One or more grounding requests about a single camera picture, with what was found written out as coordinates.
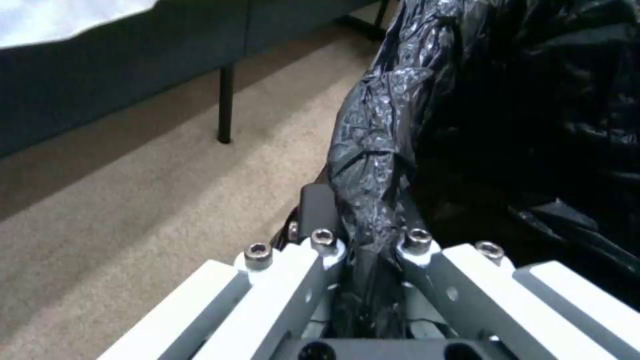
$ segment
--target garbage bag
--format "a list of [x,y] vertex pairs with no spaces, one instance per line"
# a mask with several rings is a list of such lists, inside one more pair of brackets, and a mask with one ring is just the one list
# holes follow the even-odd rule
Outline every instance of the garbage bag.
[[525,255],[637,280],[639,14],[634,0],[401,1],[328,153],[349,234],[339,336],[405,335],[404,192],[445,245],[528,239]]

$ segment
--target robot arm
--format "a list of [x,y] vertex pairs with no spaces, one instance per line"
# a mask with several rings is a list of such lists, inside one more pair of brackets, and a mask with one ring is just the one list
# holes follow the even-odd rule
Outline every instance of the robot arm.
[[515,269],[419,228],[396,252],[413,339],[323,338],[346,247],[316,229],[206,262],[100,359],[640,359],[640,315],[557,261]]

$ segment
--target black plastic part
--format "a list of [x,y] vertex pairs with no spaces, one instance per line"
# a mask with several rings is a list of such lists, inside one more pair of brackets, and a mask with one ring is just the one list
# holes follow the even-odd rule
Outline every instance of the black plastic part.
[[335,194],[327,184],[308,184],[300,191],[298,208],[298,241],[311,236],[316,229],[327,229],[344,239]]
[[430,359],[507,360],[491,341],[467,340],[284,340],[271,360]]
[[218,105],[218,141],[231,142],[231,114],[234,104],[234,64],[220,69],[220,103]]

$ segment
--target hole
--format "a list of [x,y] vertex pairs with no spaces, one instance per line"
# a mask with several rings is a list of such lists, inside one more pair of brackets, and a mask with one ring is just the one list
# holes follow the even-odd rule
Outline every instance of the hole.
[[333,234],[327,229],[320,229],[316,231],[316,237],[322,240],[331,240],[333,239]]
[[419,229],[418,227],[415,227],[411,229],[411,231],[409,231],[409,236],[417,240],[425,240],[429,238],[429,233],[427,233],[427,231],[424,229]]
[[314,341],[300,350],[298,360],[335,360],[335,351],[327,343]]
[[455,343],[444,349],[445,360],[481,360],[482,357],[467,344]]
[[261,252],[266,252],[267,251],[267,245],[265,244],[253,244],[251,245],[251,247],[249,247],[249,251],[251,251],[254,254],[258,254]]
[[479,241],[476,243],[476,249],[489,259],[500,259],[504,256],[504,249],[490,241]]
[[458,294],[458,289],[454,288],[453,286],[447,288],[447,297],[451,301],[458,301],[460,297],[460,294]]

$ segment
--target chair leg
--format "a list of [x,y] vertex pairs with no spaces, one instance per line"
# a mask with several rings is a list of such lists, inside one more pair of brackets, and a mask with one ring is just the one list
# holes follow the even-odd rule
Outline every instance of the chair leg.
[[382,29],[382,20],[385,18],[385,13],[387,12],[387,7],[389,6],[389,0],[380,1],[380,9],[378,10],[378,14],[376,15],[376,21],[373,23],[373,26],[376,29]]
[[234,104],[234,64],[220,69],[220,103],[218,109],[218,141],[231,142],[231,110]]

